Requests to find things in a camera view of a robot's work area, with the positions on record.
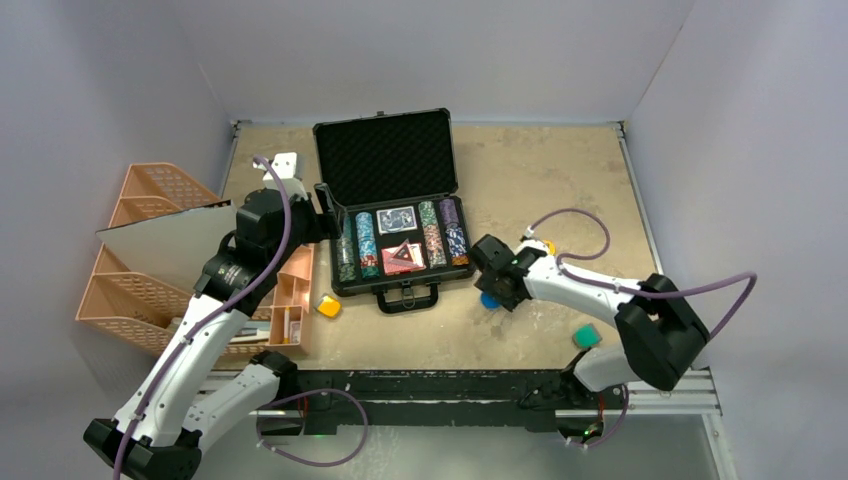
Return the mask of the blue round button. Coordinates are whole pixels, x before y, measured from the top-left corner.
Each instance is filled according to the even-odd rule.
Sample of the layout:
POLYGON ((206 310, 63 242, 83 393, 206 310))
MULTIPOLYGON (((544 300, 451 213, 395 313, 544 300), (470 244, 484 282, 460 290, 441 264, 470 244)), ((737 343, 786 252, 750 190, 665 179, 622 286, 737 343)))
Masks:
POLYGON ((486 309, 489 310, 496 310, 500 307, 498 301, 485 292, 480 294, 480 302, 486 309))

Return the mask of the blue playing card deck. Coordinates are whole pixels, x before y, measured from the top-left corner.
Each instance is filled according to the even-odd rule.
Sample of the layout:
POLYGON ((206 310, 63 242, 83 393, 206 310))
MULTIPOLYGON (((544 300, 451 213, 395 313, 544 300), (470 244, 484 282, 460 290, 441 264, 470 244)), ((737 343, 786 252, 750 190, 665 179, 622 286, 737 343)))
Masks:
POLYGON ((418 228, 413 206, 378 210, 376 219, 377 230, 380 235, 412 231, 418 228))

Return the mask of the black poker set case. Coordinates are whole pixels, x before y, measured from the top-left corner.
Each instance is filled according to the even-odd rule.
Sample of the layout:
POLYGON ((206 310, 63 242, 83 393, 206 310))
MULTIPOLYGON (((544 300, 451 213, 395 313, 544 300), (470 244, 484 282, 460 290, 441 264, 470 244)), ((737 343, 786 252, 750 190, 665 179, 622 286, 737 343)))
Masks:
POLYGON ((351 217, 356 258, 356 278, 340 282, 336 262, 336 241, 330 244, 331 286, 342 297, 370 293, 378 308, 387 315, 409 313, 433 307, 439 298, 438 287, 446 281, 468 278, 473 273, 469 257, 471 240, 459 188, 451 116, 447 109, 377 115, 369 118, 323 122, 313 129, 321 179, 335 200, 351 217), (455 200, 464 230, 468 265, 453 266, 446 227, 439 202, 455 200), (447 265, 431 268, 426 250, 418 204, 432 201, 438 216, 447 265), (412 231, 380 235, 378 210, 413 206, 418 228, 412 231), (368 212, 373 216, 378 251, 379 277, 364 280, 360 270, 355 216, 368 212), (420 243, 426 264, 424 270, 386 275, 381 250, 399 246, 404 240, 420 243))

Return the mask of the purple chip stack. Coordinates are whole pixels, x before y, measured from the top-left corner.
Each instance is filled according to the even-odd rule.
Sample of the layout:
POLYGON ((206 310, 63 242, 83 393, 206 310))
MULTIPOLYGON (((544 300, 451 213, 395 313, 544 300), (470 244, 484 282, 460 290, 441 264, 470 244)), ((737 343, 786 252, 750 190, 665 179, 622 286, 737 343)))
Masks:
POLYGON ((460 215, 454 199, 443 199, 439 202, 439 209, 443 223, 447 229, 457 229, 461 227, 460 215))

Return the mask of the red playing card deck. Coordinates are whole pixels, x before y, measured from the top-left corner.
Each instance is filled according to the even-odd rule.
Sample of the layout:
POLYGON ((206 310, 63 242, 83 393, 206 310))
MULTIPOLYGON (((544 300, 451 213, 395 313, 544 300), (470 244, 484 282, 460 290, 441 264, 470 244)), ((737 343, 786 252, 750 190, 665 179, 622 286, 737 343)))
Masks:
POLYGON ((404 273, 411 273, 411 272, 424 270, 426 268, 426 264, 425 264, 423 254, 422 254, 422 251, 421 251, 421 244, 420 243, 411 243, 411 244, 412 244, 412 248, 414 249, 414 253, 416 254, 416 260, 418 262, 418 265, 415 266, 415 267, 397 266, 397 265, 390 264, 388 262, 391 252, 398 246, 387 247, 387 248, 383 248, 381 250, 382 261, 383 261, 383 270, 384 270, 384 273, 386 275, 399 275, 399 274, 404 274, 404 273))

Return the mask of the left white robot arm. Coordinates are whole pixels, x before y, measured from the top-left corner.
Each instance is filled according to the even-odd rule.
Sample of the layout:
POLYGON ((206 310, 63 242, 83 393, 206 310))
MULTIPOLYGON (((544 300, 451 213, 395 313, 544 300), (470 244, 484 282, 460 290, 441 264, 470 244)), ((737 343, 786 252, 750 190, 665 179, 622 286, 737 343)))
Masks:
POLYGON ((223 388, 193 400, 295 250, 339 238, 345 212, 333 206, 327 185, 316 192, 320 212, 308 194, 276 186, 251 192, 236 211, 153 370, 115 415, 92 420, 84 432, 114 478, 190 479, 209 448, 248 412, 284 409, 303 398, 297 365, 264 350, 223 388))

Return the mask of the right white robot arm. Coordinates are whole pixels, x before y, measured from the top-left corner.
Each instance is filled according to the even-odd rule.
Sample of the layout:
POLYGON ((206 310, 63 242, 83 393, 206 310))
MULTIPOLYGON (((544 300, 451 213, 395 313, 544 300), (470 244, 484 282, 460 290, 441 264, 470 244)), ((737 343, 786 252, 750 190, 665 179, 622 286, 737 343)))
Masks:
POLYGON ((707 345, 710 334, 675 284, 652 274, 639 281, 571 266, 537 239, 517 249, 485 235, 469 252, 480 275, 476 287, 508 311, 525 300, 547 301, 614 327, 616 345, 592 347, 564 370, 561 392, 576 407, 600 391, 643 381, 671 391, 707 345))

